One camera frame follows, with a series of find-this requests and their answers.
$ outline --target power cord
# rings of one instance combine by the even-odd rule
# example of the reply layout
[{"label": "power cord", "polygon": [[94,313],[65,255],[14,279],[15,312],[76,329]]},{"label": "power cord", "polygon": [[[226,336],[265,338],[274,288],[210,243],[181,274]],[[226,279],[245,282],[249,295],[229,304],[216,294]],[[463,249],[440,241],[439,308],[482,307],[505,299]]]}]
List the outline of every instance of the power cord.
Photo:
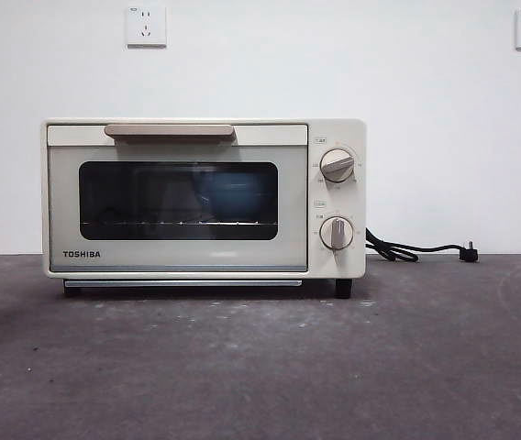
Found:
[{"label": "power cord", "polygon": [[479,252],[472,246],[472,242],[469,241],[469,247],[465,248],[459,245],[445,245],[438,247],[416,247],[409,245],[402,245],[400,243],[391,243],[389,241],[383,241],[377,238],[372,234],[372,232],[367,228],[366,239],[369,243],[367,243],[366,247],[369,249],[376,250],[381,257],[384,259],[388,259],[389,261],[396,261],[400,259],[402,261],[408,261],[415,263],[419,260],[418,256],[413,252],[409,252],[410,250],[414,250],[415,252],[439,252],[440,250],[447,249],[458,249],[459,250],[459,259],[461,261],[465,261],[467,263],[473,263],[479,260]]}]

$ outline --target toaster oven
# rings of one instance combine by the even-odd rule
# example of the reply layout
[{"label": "toaster oven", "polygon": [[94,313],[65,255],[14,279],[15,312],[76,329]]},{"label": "toaster oven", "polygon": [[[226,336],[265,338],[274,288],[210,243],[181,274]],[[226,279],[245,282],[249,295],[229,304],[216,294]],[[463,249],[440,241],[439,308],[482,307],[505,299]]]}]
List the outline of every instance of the toaster oven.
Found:
[{"label": "toaster oven", "polygon": [[51,119],[43,267],[94,286],[300,285],[365,271],[358,119]]}]

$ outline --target glass window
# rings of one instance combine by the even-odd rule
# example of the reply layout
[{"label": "glass window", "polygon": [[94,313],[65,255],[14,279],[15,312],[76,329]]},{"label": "glass window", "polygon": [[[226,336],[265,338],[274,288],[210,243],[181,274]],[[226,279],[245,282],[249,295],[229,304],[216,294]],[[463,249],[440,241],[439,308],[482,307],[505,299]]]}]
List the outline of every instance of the glass window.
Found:
[{"label": "glass window", "polygon": [[79,169],[89,240],[270,240],[277,235],[270,162],[91,161]]}]

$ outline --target door handle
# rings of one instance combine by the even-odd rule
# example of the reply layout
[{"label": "door handle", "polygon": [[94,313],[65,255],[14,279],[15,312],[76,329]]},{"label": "door handle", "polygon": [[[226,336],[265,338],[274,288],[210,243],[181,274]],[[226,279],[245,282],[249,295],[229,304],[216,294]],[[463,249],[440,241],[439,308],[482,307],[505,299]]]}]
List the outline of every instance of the door handle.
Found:
[{"label": "door handle", "polygon": [[148,140],[154,138],[197,138],[233,140],[231,125],[220,124],[109,124],[104,133],[116,140]]}]

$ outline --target control knob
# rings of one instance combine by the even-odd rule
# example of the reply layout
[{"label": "control knob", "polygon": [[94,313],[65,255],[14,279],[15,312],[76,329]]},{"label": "control knob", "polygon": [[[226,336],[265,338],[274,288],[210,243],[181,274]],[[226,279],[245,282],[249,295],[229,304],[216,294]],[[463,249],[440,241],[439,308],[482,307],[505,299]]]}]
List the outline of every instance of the control knob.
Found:
[{"label": "control knob", "polygon": [[354,229],[346,218],[330,217],[322,224],[319,235],[327,248],[341,250],[352,242]]},{"label": "control knob", "polygon": [[331,149],[322,158],[319,168],[326,180],[340,183],[354,171],[354,158],[344,149]]}]

